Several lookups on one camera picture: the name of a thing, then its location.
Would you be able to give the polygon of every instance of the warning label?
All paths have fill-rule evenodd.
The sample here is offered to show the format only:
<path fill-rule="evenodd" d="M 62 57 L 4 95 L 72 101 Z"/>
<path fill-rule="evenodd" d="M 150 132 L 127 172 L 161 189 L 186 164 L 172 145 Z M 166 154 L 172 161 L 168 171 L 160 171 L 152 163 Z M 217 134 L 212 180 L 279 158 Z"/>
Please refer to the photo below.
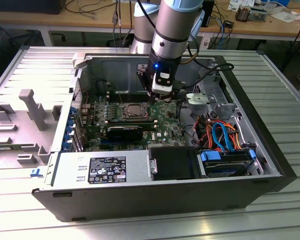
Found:
<path fill-rule="evenodd" d="M 90 184 L 122 183 L 127 181 L 125 156 L 90 158 Z"/>

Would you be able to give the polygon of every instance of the floor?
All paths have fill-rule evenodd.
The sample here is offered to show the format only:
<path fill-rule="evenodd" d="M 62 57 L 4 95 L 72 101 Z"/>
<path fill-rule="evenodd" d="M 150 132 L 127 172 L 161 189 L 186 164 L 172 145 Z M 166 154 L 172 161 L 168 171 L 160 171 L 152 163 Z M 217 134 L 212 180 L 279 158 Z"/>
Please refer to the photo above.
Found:
<path fill-rule="evenodd" d="M 15 36 L 19 34 L 24 34 L 26 31 L 23 30 L 8 30 L 9 35 Z M 82 37 L 80 32 L 64 32 L 66 36 L 66 41 L 62 41 L 61 36 L 53 36 L 54 44 L 56 46 L 67 46 L 67 47 L 79 47 L 83 45 Z M 105 47 L 107 40 L 112 39 L 112 34 L 110 33 L 86 33 L 86 42 L 89 47 Z M 27 38 L 20 38 L 17 40 L 19 45 L 24 44 Z M 242 39 L 238 46 L 240 50 L 252 50 L 256 45 L 257 40 Z M 231 39 L 227 45 L 227 49 L 235 49 L 237 47 L 238 40 Z M 109 41 L 110 46 L 113 46 L 113 41 Z M 32 46 L 43 46 L 43 42 L 38 39 L 34 41 L 30 40 L 29 45 Z M 290 48 L 290 42 L 288 41 L 273 41 L 267 40 L 261 43 L 258 50 L 263 51 L 277 66 L 280 67 L 284 56 Z M 16 52 L 18 51 L 18 46 L 16 43 L 12 45 L 9 43 L 9 36 L 3 31 L 0 31 L 0 75 L 4 72 Z M 298 54 L 293 58 L 288 67 L 284 71 L 284 75 L 289 79 L 289 81 L 295 86 L 296 89 L 300 88 L 300 81 L 297 80 L 297 75 L 300 75 L 300 50 Z"/>

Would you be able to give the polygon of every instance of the blue cable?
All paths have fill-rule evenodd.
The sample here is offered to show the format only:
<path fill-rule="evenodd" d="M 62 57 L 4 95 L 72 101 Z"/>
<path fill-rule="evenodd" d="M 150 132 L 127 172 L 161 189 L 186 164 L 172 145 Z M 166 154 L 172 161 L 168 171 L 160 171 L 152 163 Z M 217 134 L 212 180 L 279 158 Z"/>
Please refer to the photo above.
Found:
<path fill-rule="evenodd" d="M 220 18 L 217 18 L 217 17 L 214 17 L 215 19 L 217 19 L 220 23 L 220 26 L 221 26 L 221 30 L 222 30 L 222 35 L 221 35 L 221 39 L 220 39 L 220 42 L 218 44 L 218 47 L 216 49 L 219 49 L 221 46 L 222 46 L 222 42 L 224 40 L 224 34 L 225 34 L 225 27 L 224 25 L 222 24 L 222 21 L 220 20 Z"/>
<path fill-rule="evenodd" d="M 227 132 L 227 129 L 225 127 L 225 125 L 223 125 L 222 123 L 220 122 L 217 122 L 213 125 L 212 127 L 212 137 L 213 137 L 213 141 L 222 149 L 223 152 L 225 152 L 225 148 L 224 146 L 222 146 L 222 144 L 218 141 L 217 139 L 217 135 L 216 135 L 216 130 L 217 130 L 217 126 L 220 126 L 223 130 L 223 134 L 224 134 L 224 140 L 225 140 L 225 145 L 226 145 L 226 148 L 229 149 L 231 152 L 234 152 L 235 149 L 234 147 L 232 146 L 231 142 L 229 141 L 229 137 L 228 137 L 228 132 Z"/>

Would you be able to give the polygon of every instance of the workbench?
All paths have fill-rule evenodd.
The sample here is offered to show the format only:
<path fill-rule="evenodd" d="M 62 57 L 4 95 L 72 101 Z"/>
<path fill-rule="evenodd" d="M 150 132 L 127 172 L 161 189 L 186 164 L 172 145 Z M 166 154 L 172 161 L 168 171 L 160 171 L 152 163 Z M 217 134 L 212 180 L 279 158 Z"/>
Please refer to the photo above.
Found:
<path fill-rule="evenodd" d="M 92 3 L 96 3 L 96 1 L 80 0 L 81 6 Z M 112 0 L 102 0 L 99 4 L 87 6 L 84 9 L 89 11 L 112 3 Z M 225 19 L 234 22 L 231 38 L 294 41 L 300 29 L 299 21 L 286 23 L 271 16 L 268 16 L 265 22 L 236 21 L 236 13 L 234 11 L 227 10 L 229 5 L 227 3 L 229 3 L 229 0 L 216 1 L 216 4 L 220 9 L 220 13 L 224 15 Z M 135 5 L 132 4 L 132 14 L 134 12 L 134 7 Z M 79 10 L 75 1 L 70 3 L 68 8 L 73 11 Z M 300 2 L 290 2 L 288 8 L 300 8 Z M 114 5 L 98 10 L 95 15 L 96 19 L 92 19 L 79 13 L 69 12 L 66 9 L 63 9 L 59 15 L 0 12 L 0 24 L 6 29 L 40 31 L 44 44 L 49 47 L 54 45 L 50 31 L 112 33 L 112 17 L 114 10 Z M 130 12 L 128 3 L 121 3 L 121 16 L 122 33 L 126 33 L 130 28 Z M 216 36 L 219 31 L 219 26 L 214 19 L 211 19 L 209 26 L 202 27 L 198 35 L 203 37 L 204 40 L 209 40 L 213 36 Z M 204 49 L 204 44 L 203 42 L 201 43 L 201 49 Z"/>
<path fill-rule="evenodd" d="M 51 94 L 51 98 L 42 99 L 43 105 L 63 105 L 62 95 L 75 76 L 75 54 L 109 51 L 129 53 L 128 48 L 21 49 L 0 78 L 0 102 L 18 100 L 24 86 L 42 86 Z M 234 65 L 234 75 L 297 174 L 297 180 L 280 192 L 261 196 L 245 209 L 61 222 L 31 195 L 37 181 L 43 178 L 31 178 L 32 168 L 3 168 L 0 239 L 300 239 L 300 95 L 265 55 L 256 51 L 204 51 L 207 52 L 223 56 Z"/>

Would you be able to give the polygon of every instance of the wooden table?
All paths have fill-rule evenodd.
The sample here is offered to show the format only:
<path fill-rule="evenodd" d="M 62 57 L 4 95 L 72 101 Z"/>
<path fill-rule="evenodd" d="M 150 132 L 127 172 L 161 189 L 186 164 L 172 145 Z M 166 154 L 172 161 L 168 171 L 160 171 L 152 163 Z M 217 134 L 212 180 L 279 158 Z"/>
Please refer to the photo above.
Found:
<path fill-rule="evenodd" d="M 80 0 L 79 3 L 83 6 L 96 2 L 97 0 Z M 235 12 L 227 10 L 228 2 L 229 0 L 217 0 L 216 4 L 225 19 L 234 22 L 231 38 L 293 41 L 298 34 L 300 29 L 299 21 L 286 23 L 271 16 L 268 16 L 265 22 L 236 21 Z M 112 0 L 102 0 L 95 6 L 87 6 L 85 10 L 89 11 L 112 3 Z M 291 2 L 288 7 L 300 8 L 300 3 Z M 76 1 L 70 3 L 68 8 L 75 12 L 79 10 Z M 44 44 L 46 46 L 53 46 L 50 31 L 111 33 L 113 30 L 112 16 L 114 10 L 114 5 L 98 10 L 95 12 L 96 19 L 92 19 L 79 13 L 69 12 L 66 9 L 63 9 L 59 15 L 0 12 L 0 24 L 7 29 L 39 30 L 42 34 Z M 121 3 L 121 16 L 122 32 L 126 33 L 130 28 L 128 3 Z M 199 36 L 202 36 L 202 39 L 209 40 L 213 35 L 218 33 L 219 30 L 220 28 L 215 20 L 211 19 L 209 27 L 202 27 L 200 29 Z"/>

